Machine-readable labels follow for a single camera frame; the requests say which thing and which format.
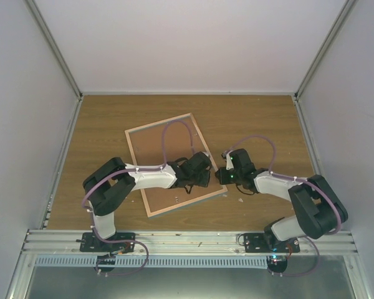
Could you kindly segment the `blue wooden picture frame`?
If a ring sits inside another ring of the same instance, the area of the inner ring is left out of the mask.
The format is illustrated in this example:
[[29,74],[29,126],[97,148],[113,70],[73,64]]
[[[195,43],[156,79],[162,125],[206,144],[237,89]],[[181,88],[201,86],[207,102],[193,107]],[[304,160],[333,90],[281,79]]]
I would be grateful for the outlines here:
[[[139,126],[125,132],[128,147],[134,165],[150,166],[163,164],[161,139],[166,124],[172,121],[183,121],[168,127],[165,134],[165,152],[169,161],[178,158],[190,158],[192,150],[210,154],[209,147],[192,113]],[[218,167],[214,158],[210,158],[213,168],[208,187],[192,188],[188,194],[183,188],[142,189],[141,194],[148,217],[158,216],[172,210],[194,204],[214,196],[226,194],[228,189],[218,183],[214,177]]]

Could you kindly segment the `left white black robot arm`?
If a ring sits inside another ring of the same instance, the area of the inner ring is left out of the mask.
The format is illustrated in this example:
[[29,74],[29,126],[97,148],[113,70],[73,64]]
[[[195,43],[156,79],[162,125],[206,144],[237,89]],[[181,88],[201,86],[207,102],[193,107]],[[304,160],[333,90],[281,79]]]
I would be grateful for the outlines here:
[[94,244],[108,252],[116,244],[114,212],[127,196],[137,190],[182,188],[190,193],[194,186],[208,187],[212,162],[204,152],[154,166],[135,166],[121,158],[108,160],[82,183],[82,207],[92,216]]

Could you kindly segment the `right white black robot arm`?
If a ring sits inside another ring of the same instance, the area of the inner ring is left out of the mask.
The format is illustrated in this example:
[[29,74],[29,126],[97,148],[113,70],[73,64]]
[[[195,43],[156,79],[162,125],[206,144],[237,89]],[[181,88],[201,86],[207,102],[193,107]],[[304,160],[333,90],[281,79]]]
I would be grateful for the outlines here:
[[321,175],[298,178],[256,168],[244,149],[222,154],[226,165],[215,172],[221,185],[235,185],[247,195],[270,194],[292,204],[295,215],[283,217],[264,228],[264,247],[278,252],[299,237],[319,239],[335,234],[348,220],[348,212],[327,180]]

